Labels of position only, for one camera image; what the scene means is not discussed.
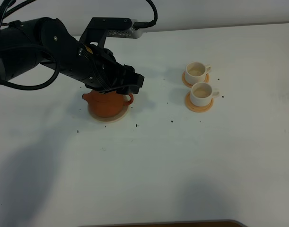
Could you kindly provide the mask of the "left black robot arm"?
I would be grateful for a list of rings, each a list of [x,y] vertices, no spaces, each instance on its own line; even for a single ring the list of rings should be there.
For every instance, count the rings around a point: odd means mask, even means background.
[[[59,74],[100,93],[136,94],[144,77],[129,65],[118,63],[104,47],[107,37],[131,38],[128,18],[94,17],[79,40],[58,19],[43,17],[13,21],[0,29],[0,85],[18,90],[39,90],[52,84]],[[11,80],[37,65],[53,69],[46,82],[23,86]]]

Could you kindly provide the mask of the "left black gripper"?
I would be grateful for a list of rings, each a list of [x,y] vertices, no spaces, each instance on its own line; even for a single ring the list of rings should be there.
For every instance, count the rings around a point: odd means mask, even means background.
[[[86,58],[90,75],[84,79],[86,87],[100,93],[117,92],[126,95],[137,94],[143,86],[144,77],[134,67],[118,63],[113,53],[104,47],[107,31],[129,28],[131,19],[118,17],[94,17],[83,32],[79,42],[78,56]]]

